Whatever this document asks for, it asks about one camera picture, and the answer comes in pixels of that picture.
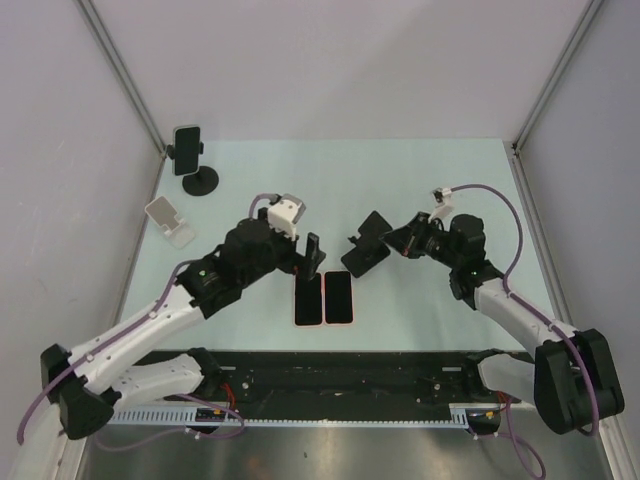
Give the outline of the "grey case phone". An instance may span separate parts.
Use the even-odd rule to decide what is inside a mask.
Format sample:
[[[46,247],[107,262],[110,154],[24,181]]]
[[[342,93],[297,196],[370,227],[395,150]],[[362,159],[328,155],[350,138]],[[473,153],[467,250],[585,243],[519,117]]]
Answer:
[[[197,125],[177,127],[174,130],[173,171],[176,176],[195,174],[201,155],[201,129]]]

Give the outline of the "white phone stand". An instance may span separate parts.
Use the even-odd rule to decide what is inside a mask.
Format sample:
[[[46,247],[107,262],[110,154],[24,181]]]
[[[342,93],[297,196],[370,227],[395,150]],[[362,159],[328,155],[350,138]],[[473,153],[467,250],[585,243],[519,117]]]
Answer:
[[[176,249],[183,249],[194,240],[194,230],[165,196],[152,200],[144,211]]]

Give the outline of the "black square-base phone stand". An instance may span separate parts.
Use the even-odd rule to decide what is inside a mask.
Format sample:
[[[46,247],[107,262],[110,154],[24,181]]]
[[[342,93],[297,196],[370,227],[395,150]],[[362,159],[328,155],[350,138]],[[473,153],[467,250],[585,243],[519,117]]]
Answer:
[[[391,225],[374,210],[358,227],[359,236],[348,238],[353,248],[341,257],[341,262],[353,277],[361,278],[391,254],[381,240],[391,230]]]

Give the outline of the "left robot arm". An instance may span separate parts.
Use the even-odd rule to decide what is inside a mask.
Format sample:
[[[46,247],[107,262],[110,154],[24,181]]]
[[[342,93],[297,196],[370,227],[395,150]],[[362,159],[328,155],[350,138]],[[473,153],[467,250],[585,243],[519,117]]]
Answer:
[[[266,219],[247,218],[211,253],[179,263],[159,298],[130,318],[70,350],[53,344],[40,355],[43,394],[56,407],[62,432],[80,440],[119,411],[167,396],[207,400],[221,387],[221,370],[203,348],[139,365],[158,344],[240,300],[245,289],[279,270],[308,281],[325,258],[319,237],[304,253]]]

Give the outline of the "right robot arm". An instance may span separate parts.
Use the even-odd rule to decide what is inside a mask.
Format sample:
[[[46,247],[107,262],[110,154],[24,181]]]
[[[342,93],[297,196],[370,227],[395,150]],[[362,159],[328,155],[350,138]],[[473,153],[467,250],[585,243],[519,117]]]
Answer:
[[[495,391],[535,406],[553,432],[596,427],[622,413],[625,400],[606,338],[553,321],[517,292],[486,257],[483,221],[455,216],[449,228],[418,213],[405,226],[381,235],[388,247],[409,259],[427,256],[448,267],[455,299],[501,326],[530,355],[518,360],[498,350],[481,354],[463,373],[461,388],[473,401]]]

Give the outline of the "black round-base phone stand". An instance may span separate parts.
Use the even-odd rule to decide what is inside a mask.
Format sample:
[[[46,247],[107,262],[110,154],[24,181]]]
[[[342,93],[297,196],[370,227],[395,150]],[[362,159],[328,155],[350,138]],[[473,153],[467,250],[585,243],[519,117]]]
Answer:
[[[204,143],[199,142],[198,153],[196,155],[196,165],[198,169],[194,172],[185,173],[184,168],[177,160],[175,147],[169,144],[166,149],[166,157],[173,162],[172,173],[182,179],[183,190],[191,196],[202,197],[213,192],[219,185],[218,172],[210,166],[200,166],[199,156],[204,153]]]

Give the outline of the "pink case phone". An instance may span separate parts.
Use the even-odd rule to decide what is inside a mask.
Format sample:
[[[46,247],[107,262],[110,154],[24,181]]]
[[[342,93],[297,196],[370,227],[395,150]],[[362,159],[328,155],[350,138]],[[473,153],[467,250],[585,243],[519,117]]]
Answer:
[[[322,276],[316,273],[311,280],[298,277],[294,282],[294,324],[314,327],[323,323]]]
[[[354,320],[352,276],[348,271],[324,274],[324,314],[329,325],[348,325]]]

